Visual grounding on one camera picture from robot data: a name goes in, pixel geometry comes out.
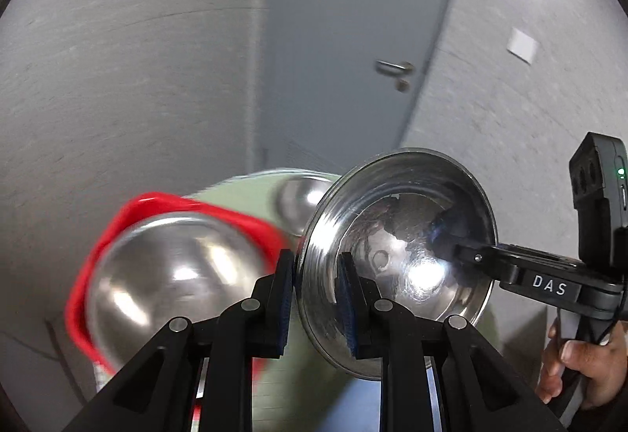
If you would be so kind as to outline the person's right hand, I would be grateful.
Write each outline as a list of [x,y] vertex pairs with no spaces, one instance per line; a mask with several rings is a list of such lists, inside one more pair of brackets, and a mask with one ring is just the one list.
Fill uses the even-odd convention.
[[606,405],[617,396],[627,375],[627,343],[622,323],[615,325],[604,346],[580,341],[567,341],[559,346],[556,321],[548,330],[548,338],[535,389],[544,403],[562,392],[561,375],[565,368],[580,372],[589,380],[581,406],[585,410]]

